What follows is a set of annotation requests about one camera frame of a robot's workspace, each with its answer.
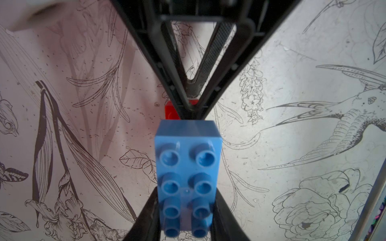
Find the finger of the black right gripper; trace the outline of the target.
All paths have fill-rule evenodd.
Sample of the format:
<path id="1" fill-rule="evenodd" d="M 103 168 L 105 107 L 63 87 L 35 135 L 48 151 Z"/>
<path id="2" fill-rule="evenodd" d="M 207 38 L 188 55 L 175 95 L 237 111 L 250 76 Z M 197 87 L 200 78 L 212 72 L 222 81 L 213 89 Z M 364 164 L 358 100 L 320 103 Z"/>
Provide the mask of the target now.
<path id="1" fill-rule="evenodd" d="M 112 1 L 139 49 L 148 61 L 177 114 L 193 118 L 184 84 L 187 76 L 170 20 L 162 20 L 167 1 Z"/>
<path id="2" fill-rule="evenodd" d="M 299 1 L 237 1 L 232 16 L 218 22 L 193 80 L 188 96 L 189 119 L 204 119 L 243 67 L 278 29 Z"/>

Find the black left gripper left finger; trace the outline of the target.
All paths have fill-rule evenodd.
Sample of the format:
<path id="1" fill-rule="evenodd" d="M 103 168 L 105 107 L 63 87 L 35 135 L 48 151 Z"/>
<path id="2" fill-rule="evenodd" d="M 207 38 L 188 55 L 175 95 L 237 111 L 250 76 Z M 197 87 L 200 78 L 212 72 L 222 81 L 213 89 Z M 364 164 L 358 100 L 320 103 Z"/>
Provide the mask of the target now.
<path id="1" fill-rule="evenodd" d="M 157 187 L 154 188 L 136 222 L 123 241 L 160 241 L 160 211 Z"/>

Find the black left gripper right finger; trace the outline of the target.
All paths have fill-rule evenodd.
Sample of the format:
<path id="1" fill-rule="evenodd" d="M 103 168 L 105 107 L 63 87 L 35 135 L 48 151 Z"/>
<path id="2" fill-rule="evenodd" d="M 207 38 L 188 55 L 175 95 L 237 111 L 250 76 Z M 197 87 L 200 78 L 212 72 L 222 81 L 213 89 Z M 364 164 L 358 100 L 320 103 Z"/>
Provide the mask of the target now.
<path id="1" fill-rule="evenodd" d="M 210 234 L 211 241 L 250 241 L 238 224 L 219 189 L 216 190 Z"/>

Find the blue lego brick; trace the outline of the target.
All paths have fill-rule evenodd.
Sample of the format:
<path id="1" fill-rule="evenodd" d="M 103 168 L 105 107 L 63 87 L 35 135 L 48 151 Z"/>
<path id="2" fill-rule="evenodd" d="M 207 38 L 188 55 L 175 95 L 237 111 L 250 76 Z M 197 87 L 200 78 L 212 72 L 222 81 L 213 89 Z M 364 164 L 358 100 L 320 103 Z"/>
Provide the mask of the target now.
<path id="1" fill-rule="evenodd" d="M 170 238 L 211 227 L 222 137 L 211 120 L 162 120 L 155 135 L 161 229 Z"/>

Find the red lego brick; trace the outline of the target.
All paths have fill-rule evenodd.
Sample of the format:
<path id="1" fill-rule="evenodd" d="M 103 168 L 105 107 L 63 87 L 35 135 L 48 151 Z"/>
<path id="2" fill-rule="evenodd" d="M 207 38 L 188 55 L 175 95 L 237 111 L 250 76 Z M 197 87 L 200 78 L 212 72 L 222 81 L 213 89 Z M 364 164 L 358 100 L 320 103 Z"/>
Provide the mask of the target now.
<path id="1" fill-rule="evenodd" d="M 198 99 L 189 99 L 189 102 L 191 105 L 196 105 L 199 100 Z M 182 105 L 178 105 L 178 109 L 186 109 L 185 106 L 182 104 Z M 170 120 L 180 120 L 181 117 L 179 116 L 175 106 L 173 105 L 172 101 L 169 100 L 166 102 L 165 104 L 165 107 L 164 107 L 164 112 L 165 112 L 165 119 L 170 119 Z M 192 116 L 191 114 L 188 114 L 187 116 L 185 116 L 183 119 L 192 119 Z"/>

